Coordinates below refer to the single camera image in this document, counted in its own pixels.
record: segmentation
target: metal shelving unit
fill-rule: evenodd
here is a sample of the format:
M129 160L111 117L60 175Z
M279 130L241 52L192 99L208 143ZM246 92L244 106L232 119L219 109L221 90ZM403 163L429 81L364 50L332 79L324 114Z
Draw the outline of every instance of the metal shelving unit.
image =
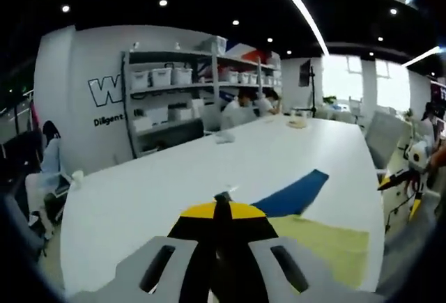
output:
M189 63L192 69L192 81L198 80L198 65L208 63L212 68L212 82L199 83L193 82L188 85L171 85L163 87L148 87L145 89L132 90L130 88L131 72L147 70L153 67L154 63ZM218 66L244 68L246 71L257 72L257 84L232 84L229 82L221 82L218 79ZM188 51L188 50L173 50L173 51L145 51L145 52L123 52L121 72L122 78L122 96L125 110L125 122L128 129L128 136L130 145L132 147L133 156L141 157L144 153L151 153L152 151L142 151L139 145L139 137L146 136L152 132L165 130L170 127L177 127L179 125L186 125L188 123L195 123L197 120L193 118L190 121L175 121L161 125L156 125L144 132L137 132L134 128L131 117L133 117L132 96L133 95L153 95L159 93L173 93L176 91L197 91L200 88L213 88L214 102L220 101L220 87L251 87L258 88L259 93L262 94L263 87L273 87L272 85L264 85L261 83L262 72L267 75L272 75L276 69L271 65L257 63L253 61L246 61L232 56L218 56L216 47L213 47L213 53Z

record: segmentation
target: window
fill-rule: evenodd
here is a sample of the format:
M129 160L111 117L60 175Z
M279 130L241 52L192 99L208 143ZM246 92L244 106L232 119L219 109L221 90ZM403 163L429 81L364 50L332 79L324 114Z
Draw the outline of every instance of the window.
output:
M322 90L324 96L338 101L362 99L362 66L357 56L329 55L322 57Z
M410 85L407 68L388 61L376 61L377 105L399 112L410 108Z

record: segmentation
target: white table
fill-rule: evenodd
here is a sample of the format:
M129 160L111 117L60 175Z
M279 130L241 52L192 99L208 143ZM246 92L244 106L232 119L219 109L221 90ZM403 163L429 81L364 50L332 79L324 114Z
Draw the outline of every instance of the white table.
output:
M231 130L234 143L209 136L85 177L70 190L61 233L66 295L97 290L116 265L179 214L238 187L234 201L253 203L313 169L330 175L304 216L368 231L369 260L362 290L375 291L383 260L384 223L378 180L357 125L309 119L305 129L271 116Z

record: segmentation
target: black ceiling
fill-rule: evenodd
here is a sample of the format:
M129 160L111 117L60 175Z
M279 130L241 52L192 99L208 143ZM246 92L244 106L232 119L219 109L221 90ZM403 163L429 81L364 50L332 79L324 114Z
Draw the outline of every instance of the black ceiling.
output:
M290 0L2 0L0 71L5 74L35 56L41 35L75 24L77 29L114 24L176 26L217 34L258 48L271 49L282 58L320 56L321 49L302 15ZM326 42L355 43L330 47L330 53L375 52L376 58L406 62L407 57L379 48L417 56L441 44L444 13L437 0L417 0L420 11L392 0L303 0ZM61 12L68 4L70 13ZM398 8L396 16L390 8ZM240 21L232 26L232 21ZM286 50L292 50L291 56ZM413 69L441 73L438 57Z

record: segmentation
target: letter w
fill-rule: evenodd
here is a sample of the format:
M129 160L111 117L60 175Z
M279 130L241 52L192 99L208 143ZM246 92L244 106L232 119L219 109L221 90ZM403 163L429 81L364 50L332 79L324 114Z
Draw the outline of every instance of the letter w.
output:
M103 77L102 80L89 80L89 87L93 100L97 107L105 106L109 103L122 102L121 75L115 79L112 76Z

